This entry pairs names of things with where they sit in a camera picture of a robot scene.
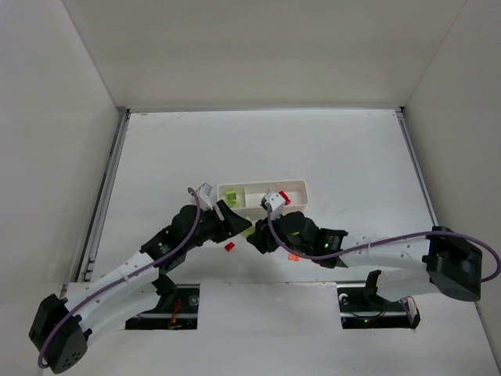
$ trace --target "divided white bin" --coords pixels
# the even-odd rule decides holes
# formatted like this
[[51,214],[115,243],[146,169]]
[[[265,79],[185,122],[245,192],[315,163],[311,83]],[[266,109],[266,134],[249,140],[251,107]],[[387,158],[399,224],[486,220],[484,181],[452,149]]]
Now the divided white bin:
[[304,180],[294,180],[290,182],[269,182],[269,183],[241,183],[241,184],[220,184],[218,186],[218,201],[226,200],[226,192],[236,191],[236,202],[238,206],[232,208],[233,211],[250,219],[263,219],[266,216],[266,210],[261,207],[262,198],[270,191],[277,193],[283,191],[290,199],[283,209],[283,214],[290,212],[302,212],[308,204],[308,195],[306,194],[306,183]]

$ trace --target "white tabletop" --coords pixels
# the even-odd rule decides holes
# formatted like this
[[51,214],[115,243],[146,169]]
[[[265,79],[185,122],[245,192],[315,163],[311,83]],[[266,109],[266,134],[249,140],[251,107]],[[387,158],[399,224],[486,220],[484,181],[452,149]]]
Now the white tabletop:
[[[207,182],[302,179],[305,214],[318,226],[362,237],[430,230],[424,196],[393,110],[264,110],[133,114],[93,279],[114,269],[189,203],[186,187]],[[374,268],[324,269],[261,255],[242,237],[188,253],[176,283],[363,280]],[[426,253],[427,242],[414,252]]]

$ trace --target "robotic arm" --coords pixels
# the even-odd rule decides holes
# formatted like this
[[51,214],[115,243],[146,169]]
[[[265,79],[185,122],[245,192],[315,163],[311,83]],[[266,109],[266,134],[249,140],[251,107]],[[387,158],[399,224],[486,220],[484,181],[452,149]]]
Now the robotic arm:
[[[29,334],[40,351],[41,367],[50,367],[56,374],[64,372],[83,357],[98,337],[128,318],[154,308],[158,295],[167,299],[166,304],[172,303],[177,287],[167,273],[185,261],[189,250],[208,240],[223,242],[252,226],[224,201],[212,204],[204,188],[210,186],[203,185],[197,193],[192,191],[197,206],[183,207],[170,226],[114,271],[82,293],[61,299],[50,295],[41,302]],[[204,209],[201,215],[199,195]],[[428,237],[428,253],[419,257],[399,249],[398,244],[395,250],[374,251],[365,246],[357,251],[342,251],[346,231],[321,229],[300,212],[282,215],[285,200],[275,192],[263,198],[262,206],[269,214],[268,220],[258,221],[255,233],[247,238],[262,254],[282,246],[327,268],[398,268],[369,274],[367,294],[384,301],[438,291],[459,300],[480,299],[482,253],[466,240],[447,237],[454,234],[449,229],[434,227],[440,236]]]

